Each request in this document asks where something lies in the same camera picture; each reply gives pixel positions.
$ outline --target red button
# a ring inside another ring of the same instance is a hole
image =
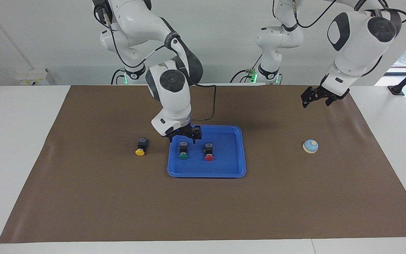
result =
[[[211,154],[206,155],[206,157],[204,158],[206,161],[213,161],[214,160],[214,156],[212,156]]]

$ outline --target black switch with red button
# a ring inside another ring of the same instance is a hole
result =
[[[204,153],[206,154],[204,159],[206,161],[213,161],[214,160],[213,151],[214,151],[214,146],[213,146],[212,143],[206,143],[204,145]]]

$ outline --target green button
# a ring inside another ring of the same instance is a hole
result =
[[[180,158],[180,159],[187,159],[187,154],[186,154],[186,153],[181,153],[181,154],[179,155],[179,158]]]

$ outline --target white table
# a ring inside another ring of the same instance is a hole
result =
[[[406,189],[406,98],[377,94],[385,89],[352,87],[351,94]],[[0,87],[0,234],[68,90]],[[401,254],[406,238],[0,244],[0,253]]]

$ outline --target brown mat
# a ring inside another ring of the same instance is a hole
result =
[[[304,89],[220,87],[207,123],[243,130],[247,174],[196,180],[167,174],[147,87],[72,87],[0,243],[406,236],[406,191],[353,99],[303,109]],[[212,91],[192,89],[195,117]]]

